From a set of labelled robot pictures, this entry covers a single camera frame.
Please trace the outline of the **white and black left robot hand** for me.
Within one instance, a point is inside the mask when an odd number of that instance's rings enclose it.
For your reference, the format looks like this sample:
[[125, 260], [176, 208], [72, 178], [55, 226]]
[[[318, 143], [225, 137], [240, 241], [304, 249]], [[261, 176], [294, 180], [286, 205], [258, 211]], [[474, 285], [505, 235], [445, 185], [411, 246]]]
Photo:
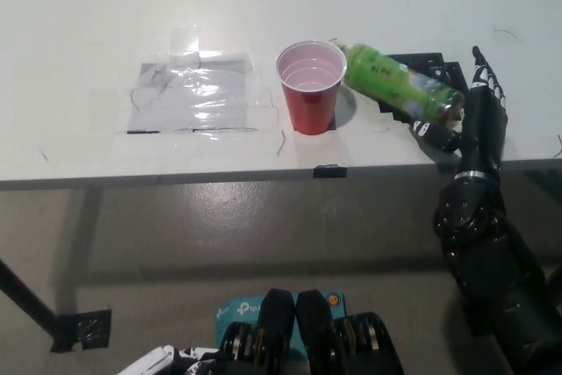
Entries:
[[159, 346], [128, 365], [119, 375], [196, 374], [198, 368], [216, 359], [218, 349]]

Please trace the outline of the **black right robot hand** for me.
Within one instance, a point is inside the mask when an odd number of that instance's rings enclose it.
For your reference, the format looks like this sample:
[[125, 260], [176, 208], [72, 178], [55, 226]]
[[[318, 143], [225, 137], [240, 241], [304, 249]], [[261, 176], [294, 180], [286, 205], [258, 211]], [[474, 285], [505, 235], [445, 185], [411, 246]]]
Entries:
[[474, 72], [465, 96], [462, 128], [458, 132], [427, 120], [415, 120], [409, 130], [417, 142], [441, 155], [454, 155], [454, 177], [500, 180], [508, 115], [506, 96], [497, 75], [479, 47], [472, 48]]

